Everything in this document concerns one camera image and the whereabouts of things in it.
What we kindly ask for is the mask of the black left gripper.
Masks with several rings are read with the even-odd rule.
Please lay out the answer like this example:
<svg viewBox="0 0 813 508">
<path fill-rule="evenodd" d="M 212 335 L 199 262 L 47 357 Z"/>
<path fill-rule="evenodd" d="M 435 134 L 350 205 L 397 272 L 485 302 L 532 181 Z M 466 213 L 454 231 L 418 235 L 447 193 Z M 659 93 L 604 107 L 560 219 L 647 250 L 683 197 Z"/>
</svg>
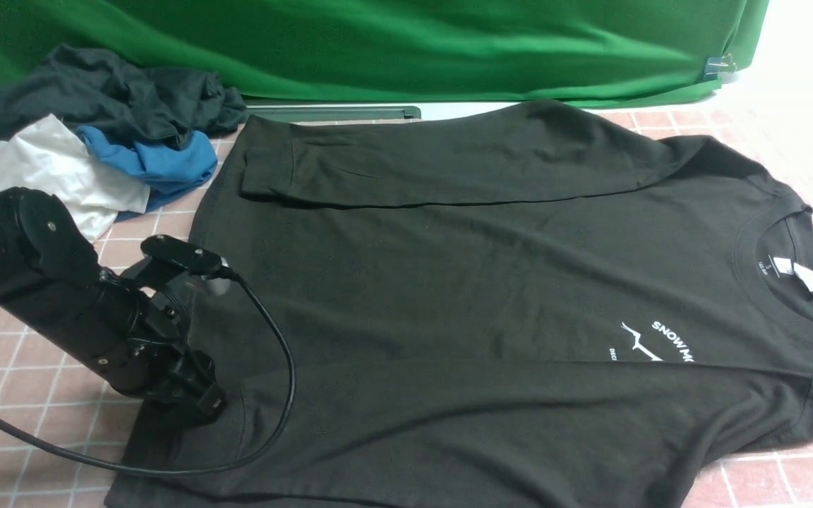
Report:
<svg viewBox="0 0 813 508">
<path fill-rule="evenodd" d="M 100 354 L 100 373 L 117 393 L 189 424 L 212 423 L 227 405 L 214 361 L 189 344 L 191 317 L 174 290 L 199 274 L 167 261 L 140 261 L 123 274 L 100 269 L 107 324 L 117 333 Z"/>
</svg>

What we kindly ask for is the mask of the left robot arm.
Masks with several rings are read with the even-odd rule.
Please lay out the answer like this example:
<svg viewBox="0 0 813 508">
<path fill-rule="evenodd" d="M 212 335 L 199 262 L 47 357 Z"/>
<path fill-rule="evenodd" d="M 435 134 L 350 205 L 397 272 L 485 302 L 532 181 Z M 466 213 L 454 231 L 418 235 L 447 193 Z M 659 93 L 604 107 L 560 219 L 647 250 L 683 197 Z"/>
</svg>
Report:
<svg viewBox="0 0 813 508">
<path fill-rule="evenodd" d="M 0 308 L 119 394 L 213 421 L 227 397 L 212 359 L 189 346 L 189 316 L 170 286 L 229 270 L 171 236 L 147 238 L 140 250 L 144 258 L 116 274 L 58 197 L 0 192 Z"/>
</svg>

